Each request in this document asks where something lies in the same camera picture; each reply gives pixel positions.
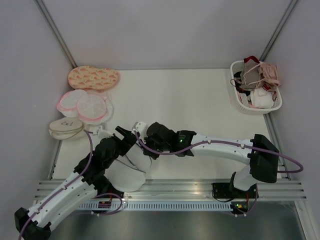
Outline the blue-trimmed mesh laundry bag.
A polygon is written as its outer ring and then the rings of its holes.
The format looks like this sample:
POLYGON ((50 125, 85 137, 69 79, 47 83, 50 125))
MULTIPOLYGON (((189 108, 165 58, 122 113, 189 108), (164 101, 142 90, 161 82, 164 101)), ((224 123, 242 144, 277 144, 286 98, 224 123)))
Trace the blue-trimmed mesh laundry bag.
POLYGON ((135 144, 124 156, 119 156, 106 170, 105 176, 120 192, 137 191, 146 182, 152 159, 135 144))

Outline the pink bra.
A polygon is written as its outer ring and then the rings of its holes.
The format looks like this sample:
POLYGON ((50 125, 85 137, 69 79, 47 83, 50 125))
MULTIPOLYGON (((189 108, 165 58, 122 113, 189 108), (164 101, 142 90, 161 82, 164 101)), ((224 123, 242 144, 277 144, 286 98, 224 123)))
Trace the pink bra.
POLYGON ((275 89, 281 85, 277 66, 270 63, 261 62, 258 68, 259 82, 255 89, 262 88, 264 85, 275 89))

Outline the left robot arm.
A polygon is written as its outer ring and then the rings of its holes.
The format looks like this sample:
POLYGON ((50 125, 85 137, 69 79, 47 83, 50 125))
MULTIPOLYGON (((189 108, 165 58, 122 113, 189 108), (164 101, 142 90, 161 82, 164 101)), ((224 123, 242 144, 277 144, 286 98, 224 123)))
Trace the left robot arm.
POLYGON ((21 207, 15 212, 15 227, 20 240, 47 240, 52 231, 83 203, 109 194, 106 169, 137 141, 129 130, 117 126, 116 131, 123 135, 122 139, 112 135, 93 146, 90 138, 90 152, 59 187, 38 204, 28 209, 21 207))

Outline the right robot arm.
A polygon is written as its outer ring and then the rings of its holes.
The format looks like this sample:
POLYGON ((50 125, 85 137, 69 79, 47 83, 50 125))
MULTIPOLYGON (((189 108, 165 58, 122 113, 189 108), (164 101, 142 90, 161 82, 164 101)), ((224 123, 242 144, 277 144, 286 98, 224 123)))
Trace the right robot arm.
POLYGON ((152 159, 159 156, 218 157, 244 164, 231 175, 228 192, 241 197, 259 183, 277 182, 279 150, 261 134, 252 139, 223 140, 189 130, 173 131, 155 122, 141 135, 143 153, 152 159))

